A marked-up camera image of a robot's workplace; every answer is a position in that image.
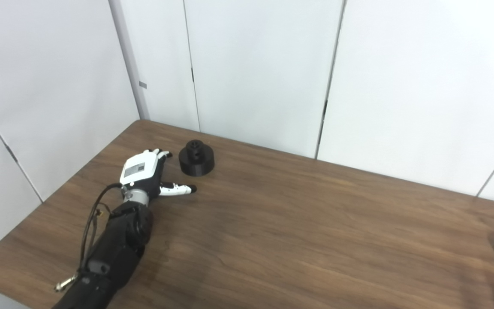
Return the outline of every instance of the wood grain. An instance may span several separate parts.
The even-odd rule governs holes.
[[[33,309],[73,274],[88,210],[125,160],[215,152],[198,192],[151,204],[153,237],[111,309],[494,308],[494,202],[138,121],[0,242],[0,292]],[[104,198],[120,203],[118,192]]]

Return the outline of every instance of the prosthetic hand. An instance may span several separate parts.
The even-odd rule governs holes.
[[[96,200],[81,244],[80,266],[70,279],[55,290],[70,289],[53,309],[104,309],[118,289],[131,278],[150,240],[153,215],[148,208],[159,195],[184,195],[196,192],[192,185],[161,182],[163,164],[169,151],[145,150],[127,160],[120,182],[109,185]],[[123,203],[110,212],[106,229],[93,245],[97,207],[104,193],[121,188]],[[89,227],[93,223],[90,246],[85,253]]]

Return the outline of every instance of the robot finger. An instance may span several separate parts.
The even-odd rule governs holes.
[[[160,152],[160,153],[158,153],[158,154],[157,154],[157,158],[158,158],[158,159],[161,159],[161,158],[163,158],[163,157],[171,157],[171,156],[172,156],[172,154],[171,154],[171,156],[169,156],[170,154],[171,154],[171,153],[170,153],[169,151],[162,151],[162,152]]]
[[[160,196],[186,195],[194,193],[198,188],[194,185],[181,185],[174,182],[162,182],[159,187]]]

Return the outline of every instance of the black cable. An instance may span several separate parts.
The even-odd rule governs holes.
[[[90,233],[90,241],[89,241],[89,247],[87,248],[87,255],[90,254],[90,249],[93,248],[93,244],[94,244],[94,237],[96,236],[96,227],[98,225],[97,223],[97,219],[96,217],[98,217],[98,214],[95,214],[94,217],[93,217],[93,231]]]
[[[85,243],[87,242],[87,235],[89,233],[90,223],[93,220],[94,212],[96,211],[96,208],[100,204],[100,200],[102,199],[104,194],[106,194],[106,192],[110,191],[113,188],[121,188],[121,187],[122,187],[122,184],[120,184],[119,182],[116,182],[115,184],[108,185],[106,188],[104,188],[104,190],[102,190],[102,192],[100,193],[100,195],[96,199],[96,202],[94,202],[93,207],[90,210],[90,214],[89,214],[89,217],[87,219],[87,223],[85,225],[85,230],[83,231],[83,237],[81,237],[81,253],[80,253],[80,259],[79,259],[79,261],[80,261],[79,265],[80,265],[81,269],[85,268],[85,264],[87,262],[87,259],[85,258]]]
[[[100,202],[99,204],[102,205],[102,206],[104,206],[104,209],[106,209],[106,211],[108,211],[108,215],[111,215],[110,207],[108,207],[108,205],[106,205],[106,203]]]

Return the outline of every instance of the robotic hand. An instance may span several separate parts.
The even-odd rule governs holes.
[[[196,192],[192,185],[161,182],[163,164],[171,157],[159,149],[137,154],[127,160],[120,182],[109,185],[96,200],[81,244],[80,266],[70,279],[55,290],[70,289],[53,309],[104,309],[112,297],[131,278],[150,240],[153,215],[148,208],[159,195],[184,195]],[[96,211],[104,193],[121,188],[123,203],[111,211],[106,229],[92,245],[96,232]],[[91,245],[85,254],[85,242],[93,223]]]

